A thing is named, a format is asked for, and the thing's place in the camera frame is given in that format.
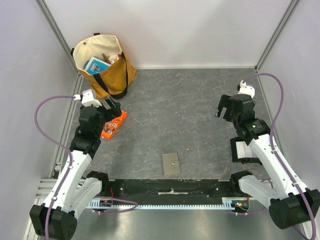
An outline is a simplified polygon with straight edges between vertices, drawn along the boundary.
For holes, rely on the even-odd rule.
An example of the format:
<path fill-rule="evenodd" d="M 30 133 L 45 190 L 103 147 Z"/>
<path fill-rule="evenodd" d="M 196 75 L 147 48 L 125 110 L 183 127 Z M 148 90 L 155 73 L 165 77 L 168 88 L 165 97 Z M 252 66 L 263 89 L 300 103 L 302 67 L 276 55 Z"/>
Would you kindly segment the black card tray box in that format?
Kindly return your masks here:
<path fill-rule="evenodd" d="M 230 139 L 231 158 L 233 163 L 241 164 L 260 164 L 260 159 L 240 138 L 234 137 Z"/>

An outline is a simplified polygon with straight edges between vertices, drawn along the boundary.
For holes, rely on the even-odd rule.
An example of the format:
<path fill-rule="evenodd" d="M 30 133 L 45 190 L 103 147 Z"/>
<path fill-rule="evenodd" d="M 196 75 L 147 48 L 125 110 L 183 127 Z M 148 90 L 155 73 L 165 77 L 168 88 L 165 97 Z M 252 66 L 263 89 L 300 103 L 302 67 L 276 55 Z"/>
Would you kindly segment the grey card holder wallet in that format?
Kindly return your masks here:
<path fill-rule="evenodd" d="M 181 173 L 178 154 L 166 153 L 162 155 L 162 168 L 165 176 L 178 175 Z"/>

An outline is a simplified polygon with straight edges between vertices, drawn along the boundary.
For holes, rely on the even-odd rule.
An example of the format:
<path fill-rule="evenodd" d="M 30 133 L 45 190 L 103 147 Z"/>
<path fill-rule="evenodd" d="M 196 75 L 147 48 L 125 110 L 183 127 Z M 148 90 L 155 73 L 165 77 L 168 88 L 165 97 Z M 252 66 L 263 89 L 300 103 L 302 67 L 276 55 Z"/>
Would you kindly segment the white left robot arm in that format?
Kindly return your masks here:
<path fill-rule="evenodd" d="M 106 98 L 109 108 L 98 100 L 83 103 L 78 127 L 68 158 L 54 187 L 41 205 L 33 205 L 29 216 L 38 236 L 47 240 L 70 240 L 75 234 L 78 219 L 89 202 L 96 196 L 106 196 L 110 191 L 108 175 L 95 172 L 82 186 L 79 182 L 93 160 L 100 144 L 105 123 L 122 115 L 120 103 Z"/>

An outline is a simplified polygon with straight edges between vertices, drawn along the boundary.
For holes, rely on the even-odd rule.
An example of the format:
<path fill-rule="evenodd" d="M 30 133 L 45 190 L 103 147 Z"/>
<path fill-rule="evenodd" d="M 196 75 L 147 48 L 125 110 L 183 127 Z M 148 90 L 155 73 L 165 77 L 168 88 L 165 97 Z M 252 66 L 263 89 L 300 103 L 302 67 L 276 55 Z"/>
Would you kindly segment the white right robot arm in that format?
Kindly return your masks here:
<path fill-rule="evenodd" d="M 320 192 L 310 190 L 290 167 L 279 148 L 271 144 L 273 137 L 267 123 L 255 117 L 255 102 L 247 94 L 223 94 L 218 103 L 216 117 L 233 124 L 241 141 L 256 154 L 267 171 L 273 187 L 250 172 L 232 174 L 229 191 L 235 197 L 244 193 L 259 201 L 279 229 L 287 229 L 305 222 L 315 225 L 320 207 Z"/>

